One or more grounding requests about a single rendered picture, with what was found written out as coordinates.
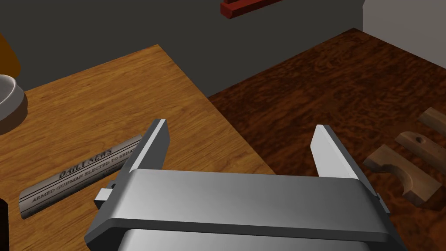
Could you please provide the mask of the wooden table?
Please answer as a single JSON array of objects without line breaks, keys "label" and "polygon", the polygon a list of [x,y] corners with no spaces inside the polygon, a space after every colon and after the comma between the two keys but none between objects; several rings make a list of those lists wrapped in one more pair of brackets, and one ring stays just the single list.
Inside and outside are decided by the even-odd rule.
[{"label": "wooden table", "polygon": [[22,190],[166,119],[165,167],[273,174],[160,46],[26,91],[27,117],[0,136],[0,198],[8,203],[10,251],[88,251],[84,235],[98,191],[112,174],[23,220]]}]

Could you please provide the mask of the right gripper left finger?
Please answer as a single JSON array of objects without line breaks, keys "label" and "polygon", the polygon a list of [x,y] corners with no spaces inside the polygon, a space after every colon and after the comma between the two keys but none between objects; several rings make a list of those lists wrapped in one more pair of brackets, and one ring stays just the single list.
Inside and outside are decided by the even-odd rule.
[{"label": "right gripper left finger", "polygon": [[120,180],[135,169],[162,169],[169,144],[170,136],[166,119],[154,120],[121,168]]}]

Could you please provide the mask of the brown wooden chair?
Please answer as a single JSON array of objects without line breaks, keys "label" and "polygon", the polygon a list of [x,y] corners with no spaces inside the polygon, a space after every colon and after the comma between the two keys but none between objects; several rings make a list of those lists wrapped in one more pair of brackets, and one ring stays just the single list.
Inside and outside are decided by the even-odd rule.
[{"label": "brown wooden chair", "polygon": [[[414,121],[387,127],[395,141],[446,176],[446,147],[417,132]],[[415,207],[441,211],[446,207],[446,187],[386,144],[363,162],[374,173],[390,173],[403,186],[403,197]]]}]

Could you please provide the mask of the orange rounded object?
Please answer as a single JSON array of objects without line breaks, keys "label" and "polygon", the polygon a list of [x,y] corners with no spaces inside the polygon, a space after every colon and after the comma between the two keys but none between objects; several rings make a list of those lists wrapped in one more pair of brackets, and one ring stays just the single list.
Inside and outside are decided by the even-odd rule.
[{"label": "orange rounded object", "polygon": [[20,62],[10,44],[0,33],[0,75],[17,78],[20,74]]}]

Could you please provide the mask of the grey bowl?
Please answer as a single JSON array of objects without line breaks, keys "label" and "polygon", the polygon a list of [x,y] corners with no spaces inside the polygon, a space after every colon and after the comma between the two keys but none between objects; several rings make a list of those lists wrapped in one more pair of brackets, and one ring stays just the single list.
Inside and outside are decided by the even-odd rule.
[{"label": "grey bowl", "polygon": [[27,96],[8,75],[0,75],[0,135],[18,127],[27,116]]}]

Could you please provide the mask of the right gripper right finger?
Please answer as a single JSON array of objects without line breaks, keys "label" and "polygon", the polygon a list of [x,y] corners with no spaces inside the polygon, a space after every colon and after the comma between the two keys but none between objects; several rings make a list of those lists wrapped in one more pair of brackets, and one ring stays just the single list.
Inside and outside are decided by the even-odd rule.
[{"label": "right gripper right finger", "polygon": [[316,125],[310,149],[319,177],[357,179],[372,195],[377,194],[329,125]]}]

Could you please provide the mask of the rolled grey newspaper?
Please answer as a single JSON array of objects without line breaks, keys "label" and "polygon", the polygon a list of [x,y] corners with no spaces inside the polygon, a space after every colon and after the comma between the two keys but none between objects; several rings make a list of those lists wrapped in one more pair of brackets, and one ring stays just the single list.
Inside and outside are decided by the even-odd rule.
[{"label": "rolled grey newspaper", "polygon": [[142,136],[138,134],[23,190],[19,196],[22,219],[50,207],[122,168],[141,139]]}]

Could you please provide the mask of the red wooden shelf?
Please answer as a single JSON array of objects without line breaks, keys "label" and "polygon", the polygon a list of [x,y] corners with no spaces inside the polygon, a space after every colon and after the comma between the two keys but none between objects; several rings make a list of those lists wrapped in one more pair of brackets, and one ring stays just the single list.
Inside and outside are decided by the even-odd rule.
[{"label": "red wooden shelf", "polygon": [[282,0],[223,0],[220,3],[220,13],[227,19],[232,19],[280,1]]}]

